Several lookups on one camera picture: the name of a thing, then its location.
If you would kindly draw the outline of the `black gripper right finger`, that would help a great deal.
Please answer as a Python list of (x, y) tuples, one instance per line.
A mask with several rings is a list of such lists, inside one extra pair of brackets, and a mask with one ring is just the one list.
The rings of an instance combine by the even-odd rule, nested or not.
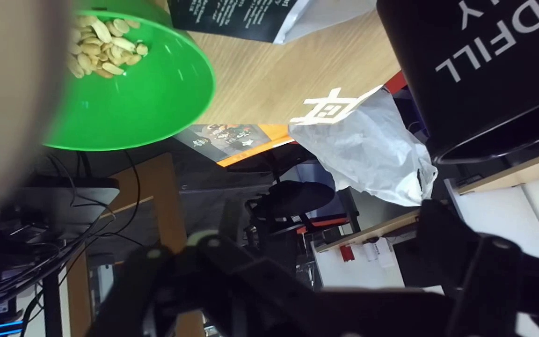
[(473, 231), (449, 205), (419, 208), (415, 248), (443, 295), (413, 293), (400, 323), (415, 337), (518, 337), (527, 315), (539, 328), (539, 257), (513, 240)]

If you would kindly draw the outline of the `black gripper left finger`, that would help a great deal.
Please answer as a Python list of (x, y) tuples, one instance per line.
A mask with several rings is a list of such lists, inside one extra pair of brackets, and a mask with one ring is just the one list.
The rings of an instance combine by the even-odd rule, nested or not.
[(320, 337), (310, 306), (312, 293), (280, 266), (207, 237), (179, 253), (131, 253), (86, 337), (166, 337), (191, 311), (224, 337)]

